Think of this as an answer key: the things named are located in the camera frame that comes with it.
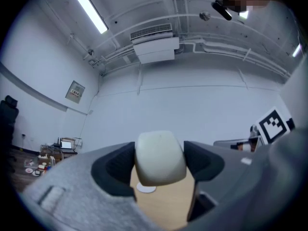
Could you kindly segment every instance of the black chair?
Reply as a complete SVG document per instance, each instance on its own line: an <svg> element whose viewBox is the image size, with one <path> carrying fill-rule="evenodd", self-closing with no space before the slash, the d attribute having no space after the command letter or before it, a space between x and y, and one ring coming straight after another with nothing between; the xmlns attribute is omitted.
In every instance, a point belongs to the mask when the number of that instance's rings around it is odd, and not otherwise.
<svg viewBox="0 0 308 231"><path fill-rule="evenodd" d="M6 158L12 158L16 161L14 156L8 155L8 151L12 145L14 125L18 116L19 110L17 107L17 100L11 96L6 96L4 100L0 102L0 119L1 119L1 143L3 145L2 150L6 155Z"/></svg>

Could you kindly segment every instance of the cable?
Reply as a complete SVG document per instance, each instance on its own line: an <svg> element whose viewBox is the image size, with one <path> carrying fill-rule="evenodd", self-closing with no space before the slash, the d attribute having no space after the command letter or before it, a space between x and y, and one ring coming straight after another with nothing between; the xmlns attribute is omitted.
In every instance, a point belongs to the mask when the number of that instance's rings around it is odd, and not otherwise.
<svg viewBox="0 0 308 231"><path fill-rule="evenodd" d="M28 140L27 137L26 137L26 140L28 141L28 144L30 145L31 149L33 150L33 147L32 147L32 145L31 145L31 143L30 143L30 141Z"/></svg>
<svg viewBox="0 0 308 231"><path fill-rule="evenodd" d="M97 90L97 93L93 96L93 98L92 98L92 100L91 100L91 102L90 102L90 105L89 105L89 108L88 108L88 111L87 111L87 115L86 115L86 117L85 117L85 121L84 121L84 123L83 123L83 125L82 125L82 128L81 128L81 132L80 132L80 135L79 135L79 139L81 138L81 134L82 134L83 128L84 128L84 126L85 126L85 124L86 124L86 120L87 120L87 117L88 117L89 110L90 110L90 108L91 108L91 104L92 104L94 98L97 96L97 94L98 94L99 91L100 91L100 77L101 77L101 75L98 75L98 90Z"/></svg>

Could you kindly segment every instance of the wooden floor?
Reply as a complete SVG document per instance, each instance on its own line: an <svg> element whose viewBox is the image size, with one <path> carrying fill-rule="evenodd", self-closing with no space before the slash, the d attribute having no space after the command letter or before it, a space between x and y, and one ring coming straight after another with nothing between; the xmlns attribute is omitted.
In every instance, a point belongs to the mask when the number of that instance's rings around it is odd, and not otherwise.
<svg viewBox="0 0 308 231"><path fill-rule="evenodd" d="M16 149L10 150L10 155L16 158L16 162L9 158L9 164L15 169L15 172L11 172L11 168L7 168L7 175L11 180L11 184L17 192L21 193L25 187L36 180L36 177L25 172L24 161L25 159L33 159L36 155L26 152L21 152Z"/></svg>
<svg viewBox="0 0 308 231"><path fill-rule="evenodd" d="M175 230L187 225L187 214L193 196L194 179L189 170L186 178L176 183L159 186L153 193L137 190L138 176L135 167L130 185L135 190L139 208L158 226Z"/></svg>
<svg viewBox="0 0 308 231"><path fill-rule="evenodd" d="M11 155L17 159L14 162L9 159L10 164L15 169L15 173L7 170L11 183L18 192L35 181L37 178L25 172L24 160L32 159L34 154L11 150ZM137 190L138 176L135 167L131 173L130 185L135 190L137 204L139 208L158 226L165 230L175 230L187 225L187 214L190 208L194 180L189 170L186 178L167 185L159 186L153 193L142 193Z"/></svg>

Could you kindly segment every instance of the white wall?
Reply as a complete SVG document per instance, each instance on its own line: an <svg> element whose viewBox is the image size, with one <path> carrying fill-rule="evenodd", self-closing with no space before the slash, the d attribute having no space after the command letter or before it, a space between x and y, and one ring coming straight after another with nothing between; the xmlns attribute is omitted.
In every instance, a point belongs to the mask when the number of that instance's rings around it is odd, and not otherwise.
<svg viewBox="0 0 308 231"><path fill-rule="evenodd" d="M35 151L59 136L80 136L99 76L66 45L68 35L58 30L40 6L41 0L31 0L23 8L0 51L5 73L1 99L11 95L20 111L13 145ZM79 104L65 98L73 80L85 87Z"/></svg>
<svg viewBox="0 0 308 231"><path fill-rule="evenodd" d="M281 97L290 111L296 128L308 127L308 57L282 88Z"/></svg>
<svg viewBox="0 0 308 231"><path fill-rule="evenodd" d="M12 25L0 52L0 61L41 94L87 113L97 92L98 72L66 46L67 41L38 6L37 0L32 0ZM85 87L79 104L65 98L73 80Z"/></svg>
<svg viewBox="0 0 308 231"><path fill-rule="evenodd" d="M11 82L0 73L0 99L7 95L18 101L19 114L13 134L13 145L33 151L40 151L40 145L54 143L61 135L61 121L65 118L66 108L62 105L47 104L39 95L13 79Z"/></svg>
<svg viewBox="0 0 308 231"><path fill-rule="evenodd" d="M103 78L82 133L83 151L135 141L151 130L171 130L181 143L247 138L250 126L274 105L289 118L280 107L281 78L234 58L183 55L144 65L142 76L139 95L138 66Z"/></svg>

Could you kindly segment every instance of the ceiling light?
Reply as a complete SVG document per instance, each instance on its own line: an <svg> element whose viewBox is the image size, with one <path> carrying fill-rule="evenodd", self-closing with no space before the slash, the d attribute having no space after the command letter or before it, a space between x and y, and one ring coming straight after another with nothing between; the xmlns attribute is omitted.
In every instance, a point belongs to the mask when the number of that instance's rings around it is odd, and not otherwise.
<svg viewBox="0 0 308 231"><path fill-rule="evenodd" d="M103 33L108 30L108 27L102 20L101 16L97 13L90 0L78 0L78 2L88 14L91 21L94 23L100 33Z"/></svg>
<svg viewBox="0 0 308 231"><path fill-rule="evenodd" d="M248 10L245 12L240 12L240 17L247 19L248 17Z"/></svg>
<svg viewBox="0 0 308 231"><path fill-rule="evenodd" d="M301 48L301 45L298 44L297 48L295 49L295 51L294 51L293 54L292 54L293 57L296 57L296 55L298 54L300 48Z"/></svg>

